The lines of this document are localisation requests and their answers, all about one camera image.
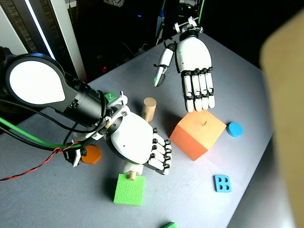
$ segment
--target dark background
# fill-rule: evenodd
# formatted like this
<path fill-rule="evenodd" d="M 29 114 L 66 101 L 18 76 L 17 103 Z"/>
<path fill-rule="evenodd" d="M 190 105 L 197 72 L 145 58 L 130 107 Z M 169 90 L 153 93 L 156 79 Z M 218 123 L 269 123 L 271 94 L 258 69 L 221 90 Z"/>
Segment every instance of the dark background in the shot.
<path fill-rule="evenodd" d="M 133 58 L 143 44 L 149 45 L 144 49 L 155 46 L 162 2 L 125 0 L 118 8 L 100 0 L 78 0 L 78 18 L 72 9 L 73 27 L 90 80 Z M 205 34 L 259 67 L 263 42 L 303 5 L 303 0 L 205 0 L 201 26 Z M 192 12 L 197 16 L 197 8 Z M 167 0 L 163 38 L 176 34 L 172 26 L 186 21 L 187 14 L 180 11 L 178 0 Z"/>

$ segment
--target robotic arm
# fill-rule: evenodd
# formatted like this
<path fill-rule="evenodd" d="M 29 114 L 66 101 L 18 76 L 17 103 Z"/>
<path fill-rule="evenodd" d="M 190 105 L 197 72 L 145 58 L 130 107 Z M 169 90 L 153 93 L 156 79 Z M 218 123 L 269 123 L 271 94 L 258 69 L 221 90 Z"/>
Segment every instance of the robotic arm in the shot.
<path fill-rule="evenodd" d="M 108 103 L 101 91 L 64 72 L 58 62 L 43 54 L 13 55 L 0 47 L 0 96 L 27 107 L 52 107 L 57 113 L 88 127 L 73 138 L 82 147 L 105 136 L 107 144 L 124 160 L 167 175 L 171 146 L 127 106 L 121 95 Z M 81 157 L 77 148 L 73 166 Z"/>
<path fill-rule="evenodd" d="M 211 56 L 206 45 L 199 40 L 202 28 L 197 27 L 193 17 L 188 22 L 174 26 L 180 35 L 180 42 L 165 45 L 154 78 L 154 86 L 160 86 L 165 79 L 165 72 L 169 67 L 173 53 L 177 62 L 177 71 L 181 73 L 181 80 L 188 112 L 214 108 L 214 88 L 211 77 Z"/>

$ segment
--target green block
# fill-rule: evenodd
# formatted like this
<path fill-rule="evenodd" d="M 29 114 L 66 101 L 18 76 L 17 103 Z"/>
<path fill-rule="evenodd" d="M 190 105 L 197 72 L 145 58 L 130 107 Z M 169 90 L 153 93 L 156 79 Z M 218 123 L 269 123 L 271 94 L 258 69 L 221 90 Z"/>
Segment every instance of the green block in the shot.
<path fill-rule="evenodd" d="M 106 99 L 108 100 L 109 103 L 111 103 L 113 100 L 115 100 L 117 98 L 117 95 L 114 92 L 109 92 L 108 94 L 105 94 L 104 96 L 106 97 Z"/>
<path fill-rule="evenodd" d="M 177 226 L 174 222 L 171 222 L 171 223 L 167 224 L 166 226 L 164 226 L 163 228 L 177 228 Z"/>
<path fill-rule="evenodd" d="M 136 176 L 129 180 L 128 175 L 119 174 L 115 191 L 114 203 L 141 206 L 143 203 L 143 187 L 145 177 Z"/>

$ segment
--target blue circle block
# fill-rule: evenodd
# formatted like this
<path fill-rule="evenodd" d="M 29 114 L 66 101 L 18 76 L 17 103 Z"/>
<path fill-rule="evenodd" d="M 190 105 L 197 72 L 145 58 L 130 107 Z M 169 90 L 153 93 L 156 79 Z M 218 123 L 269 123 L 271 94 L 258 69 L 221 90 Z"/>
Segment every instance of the blue circle block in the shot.
<path fill-rule="evenodd" d="M 239 137 L 243 134 L 243 128 L 238 123 L 232 122 L 232 123 L 229 123 L 229 125 L 227 127 L 227 132 L 232 137 Z"/>

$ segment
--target gray table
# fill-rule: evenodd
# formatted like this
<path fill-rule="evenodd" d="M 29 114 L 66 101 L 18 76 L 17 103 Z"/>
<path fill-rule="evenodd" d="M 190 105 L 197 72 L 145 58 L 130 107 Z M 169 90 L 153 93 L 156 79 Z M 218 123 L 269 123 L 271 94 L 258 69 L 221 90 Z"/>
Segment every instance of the gray table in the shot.
<path fill-rule="evenodd" d="M 0 227 L 159 228 L 169 221 L 176 222 L 179 228 L 226 227 L 273 130 L 261 71 L 208 36 L 200 38 L 210 50 L 214 67 L 216 107 L 210 111 L 225 123 L 239 122 L 244 128 L 242 137 L 232 138 L 225 131 L 195 162 L 173 145 L 169 176 L 144 169 L 141 207 L 113 203 L 117 176 L 124 163 L 104 140 L 97 142 L 103 155 L 97 165 L 82 163 L 72 168 L 62 154 L 57 155 L 31 174 L 0 183 Z M 106 92 L 119 93 L 123 89 L 129 97 L 128 105 L 138 114 L 143 99 L 154 97 L 158 104 L 151 125 L 158 127 L 160 135 L 169 136 L 186 110 L 174 61 L 163 85 L 152 85 L 156 70 L 153 64 L 162 51 L 160 44 L 90 85 Z M 47 113 L 72 125 L 53 110 Z M 20 127 L 55 143 L 62 142 L 67 133 L 37 115 Z M 34 167 L 48 156 L 47 151 L 31 148 L 5 134 L 0 136 L 0 145 L 2 178 Z M 216 174 L 230 177 L 231 193 L 214 191 Z"/>

